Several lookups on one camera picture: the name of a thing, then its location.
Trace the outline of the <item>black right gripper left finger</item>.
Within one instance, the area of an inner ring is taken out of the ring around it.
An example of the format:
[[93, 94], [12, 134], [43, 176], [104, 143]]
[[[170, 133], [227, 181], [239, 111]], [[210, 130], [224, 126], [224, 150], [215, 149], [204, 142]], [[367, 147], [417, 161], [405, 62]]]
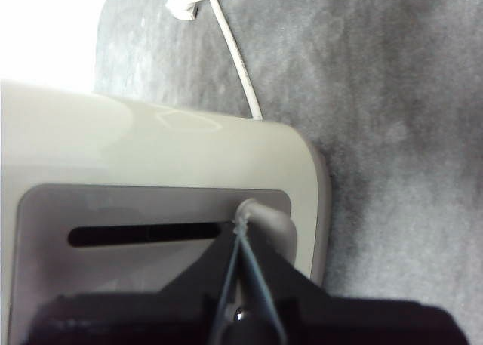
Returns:
[[59, 296], [40, 306], [27, 344], [205, 344], [235, 246], [233, 223], [158, 291]]

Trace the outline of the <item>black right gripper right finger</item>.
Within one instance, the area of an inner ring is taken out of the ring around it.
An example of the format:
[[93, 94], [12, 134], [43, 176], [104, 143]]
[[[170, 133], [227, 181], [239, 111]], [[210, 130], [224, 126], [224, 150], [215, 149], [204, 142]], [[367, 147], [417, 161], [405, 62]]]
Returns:
[[256, 227], [247, 231], [290, 344], [466, 344], [451, 314], [407, 300], [335, 297], [276, 252]]

